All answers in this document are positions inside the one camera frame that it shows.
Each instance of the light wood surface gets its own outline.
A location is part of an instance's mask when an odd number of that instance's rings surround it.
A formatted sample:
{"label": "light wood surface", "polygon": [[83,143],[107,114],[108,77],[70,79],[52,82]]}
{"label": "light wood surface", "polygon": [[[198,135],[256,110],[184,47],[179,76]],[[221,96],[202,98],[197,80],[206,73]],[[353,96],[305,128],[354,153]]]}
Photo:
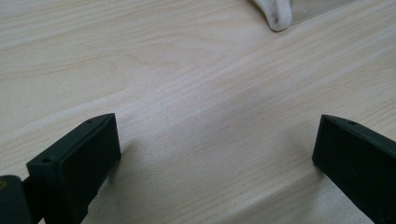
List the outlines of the light wood surface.
{"label": "light wood surface", "polygon": [[396,2],[273,33],[248,0],[0,2],[0,175],[115,112],[83,223],[371,223],[311,161],[321,114],[396,139]]}

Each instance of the tabletop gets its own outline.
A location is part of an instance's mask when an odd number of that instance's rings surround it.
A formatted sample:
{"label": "tabletop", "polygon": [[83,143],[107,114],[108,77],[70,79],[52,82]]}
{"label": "tabletop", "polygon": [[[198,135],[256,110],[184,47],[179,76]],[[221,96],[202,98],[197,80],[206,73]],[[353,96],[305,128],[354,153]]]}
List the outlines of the tabletop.
{"label": "tabletop", "polygon": [[372,223],[311,156],[322,114],[396,139],[395,11],[274,33],[249,0],[3,0],[0,175],[115,113],[122,159],[85,224]]}

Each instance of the white cloth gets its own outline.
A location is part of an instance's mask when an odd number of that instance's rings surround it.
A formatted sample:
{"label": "white cloth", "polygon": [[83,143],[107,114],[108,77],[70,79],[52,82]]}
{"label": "white cloth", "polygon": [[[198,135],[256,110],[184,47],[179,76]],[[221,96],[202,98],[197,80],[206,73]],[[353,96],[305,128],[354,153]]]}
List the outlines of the white cloth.
{"label": "white cloth", "polygon": [[291,26],[291,0],[254,0],[262,9],[271,30],[282,31]]}

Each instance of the wood grain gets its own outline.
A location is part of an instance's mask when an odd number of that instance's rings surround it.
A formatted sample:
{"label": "wood grain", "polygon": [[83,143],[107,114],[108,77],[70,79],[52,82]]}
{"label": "wood grain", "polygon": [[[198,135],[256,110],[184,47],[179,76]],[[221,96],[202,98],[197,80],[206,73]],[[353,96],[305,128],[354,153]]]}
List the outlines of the wood grain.
{"label": "wood grain", "polygon": [[83,223],[371,223],[311,154],[321,114],[396,139],[395,11],[273,33],[248,0],[1,1],[0,175],[115,112]]}

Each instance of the black plastic part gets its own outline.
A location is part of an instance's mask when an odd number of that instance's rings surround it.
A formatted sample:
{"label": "black plastic part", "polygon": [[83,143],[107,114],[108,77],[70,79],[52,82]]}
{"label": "black plastic part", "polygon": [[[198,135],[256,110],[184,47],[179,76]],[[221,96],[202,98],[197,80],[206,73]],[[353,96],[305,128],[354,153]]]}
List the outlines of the black plastic part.
{"label": "black plastic part", "polygon": [[86,120],[29,161],[23,182],[0,176],[0,223],[81,223],[120,157],[115,115]]}
{"label": "black plastic part", "polygon": [[396,224],[396,143],[351,120],[321,117],[314,164],[374,223]]}

